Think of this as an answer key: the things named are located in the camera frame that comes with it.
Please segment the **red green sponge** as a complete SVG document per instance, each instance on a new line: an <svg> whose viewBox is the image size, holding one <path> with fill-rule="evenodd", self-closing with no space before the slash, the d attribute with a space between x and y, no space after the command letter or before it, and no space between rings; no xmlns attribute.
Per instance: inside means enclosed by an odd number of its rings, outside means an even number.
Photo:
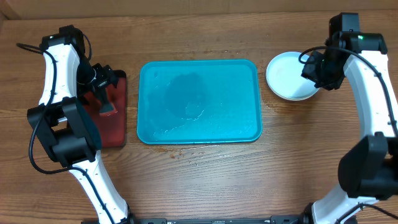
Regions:
<svg viewBox="0 0 398 224"><path fill-rule="evenodd" d="M117 112L118 110L112 102L103 103L99 109L100 116L111 116L113 114L116 114Z"/></svg>

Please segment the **light blue plate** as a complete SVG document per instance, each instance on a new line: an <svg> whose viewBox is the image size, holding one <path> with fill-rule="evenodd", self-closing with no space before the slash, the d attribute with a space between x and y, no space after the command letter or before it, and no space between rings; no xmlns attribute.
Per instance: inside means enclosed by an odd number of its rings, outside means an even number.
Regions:
<svg viewBox="0 0 398 224"><path fill-rule="evenodd" d="M318 92L314 82L302 77L304 64L299 62L300 52L284 52L275 56L266 69L266 82L279 97L302 101Z"/></svg>

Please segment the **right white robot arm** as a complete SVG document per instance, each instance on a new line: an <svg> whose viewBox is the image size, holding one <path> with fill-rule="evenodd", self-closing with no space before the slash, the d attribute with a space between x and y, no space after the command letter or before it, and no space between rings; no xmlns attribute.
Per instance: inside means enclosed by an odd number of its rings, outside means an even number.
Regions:
<svg viewBox="0 0 398 224"><path fill-rule="evenodd" d="M361 32L357 13L329 21L325 44L307 50L302 77L315 88L337 90L344 79L353 91L361 139L340 160L338 185L307 205L295 223L356 223L365 207L397 195L397 100L389 78L382 34Z"/></svg>

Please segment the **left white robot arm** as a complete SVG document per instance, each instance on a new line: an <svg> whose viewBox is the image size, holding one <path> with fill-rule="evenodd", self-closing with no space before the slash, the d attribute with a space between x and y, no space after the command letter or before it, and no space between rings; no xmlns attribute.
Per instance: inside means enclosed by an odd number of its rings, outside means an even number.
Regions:
<svg viewBox="0 0 398 224"><path fill-rule="evenodd" d="M32 141L39 141L61 172L71 173L86 192L98 223L132 223L101 151L126 140L127 76L109 65L92 65L87 36L74 26L21 48L45 59L45 84L39 104L27 112Z"/></svg>

